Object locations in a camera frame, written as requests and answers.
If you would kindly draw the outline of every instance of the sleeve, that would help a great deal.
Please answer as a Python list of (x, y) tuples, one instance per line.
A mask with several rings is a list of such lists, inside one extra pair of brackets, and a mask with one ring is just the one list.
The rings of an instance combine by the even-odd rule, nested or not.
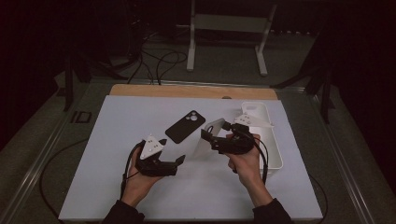
[(293, 223), (282, 204), (273, 199), (269, 204), (253, 209), (254, 224), (290, 224)]
[(110, 212), (103, 220), (103, 224), (141, 224), (145, 216), (122, 201), (116, 201)]

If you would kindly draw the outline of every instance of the wooden edge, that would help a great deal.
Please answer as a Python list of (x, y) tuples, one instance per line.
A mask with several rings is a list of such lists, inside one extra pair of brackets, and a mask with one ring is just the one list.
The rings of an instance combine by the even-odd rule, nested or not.
[(119, 96), (153, 96), (185, 98), (232, 98), (251, 100), (277, 100), (272, 89), (239, 88), (239, 87), (204, 87), (204, 86), (154, 86), (116, 84), (110, 95)]

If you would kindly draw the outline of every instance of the dark background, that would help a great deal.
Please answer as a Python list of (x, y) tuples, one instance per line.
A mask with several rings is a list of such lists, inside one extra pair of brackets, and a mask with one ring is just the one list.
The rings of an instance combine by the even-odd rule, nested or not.
[[(251, 16), (267, 13), (249, 7), (262, 1), (245, 2), (241, 6), (238, 1), (202, 0), (197, 10)], [(70, 50), (70, 43), (81, 46), (97, 60), (109, 55), (112, 46), (98, 33), (92, 4), (103, 6), (106, 0), (2, 3), (0, 148), (57, 91), (53, 77), (64, 70), (64, 55)], [(174, 35), (176, 24), (190, 23), (190, 7), (190, 1), (150, 0), (142, 5), (140, 16), (151, 28)], [(333, 84), (339, 87), (395, 191), (391, 173), (396, 170), (394, 8), (390, 1), (282, 1), (272, 28), (276, 34), (290, 31), (317, 36), (304, 66), (315, 65), (318, 60), (323, 63), (323, 59), (332, 65)]]

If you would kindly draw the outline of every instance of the hand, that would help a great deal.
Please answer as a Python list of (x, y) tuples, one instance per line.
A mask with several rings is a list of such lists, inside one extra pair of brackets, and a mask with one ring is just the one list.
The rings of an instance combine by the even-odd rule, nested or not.
[(128, 176), (134, 175), (126, 182), (124, 193), (121, 200), (132, 207), (136, 207), (149, 193), (151, 187), (159, 181), (163, 176), (146, 176), (138, 173), (135, 166), (137, 154), (142, 150), (141, 147), (134, 151), (131, 158), (131, 167)]
[[(260, 143), (258, 134), (253, 134), (257, 145)], [(261, 205), (267, 205), (273, 198), (262, 182), (260, 175), (260, 152), (254, 147), (248, 153), (242, 155), (234, 155), (225, 153), (230, 158), (228, 166), (236, 170), (239, 175), (239, 180), (247, 188), (247, 192), (250, 195), (253, 204), (258, 207)]]

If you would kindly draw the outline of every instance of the black phone case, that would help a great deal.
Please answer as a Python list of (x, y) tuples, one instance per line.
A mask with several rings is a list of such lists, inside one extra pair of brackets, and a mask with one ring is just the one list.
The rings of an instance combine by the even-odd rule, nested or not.
[(168, 128), (165, 131), (165, 134), (170, 139), (172, 139), (176, 144), (179, 144), (204, 123), (205, 123), (205, 118), (202, 117), (195, 110), (192, 110), (182, 119), (180, 119), (170, 128)]

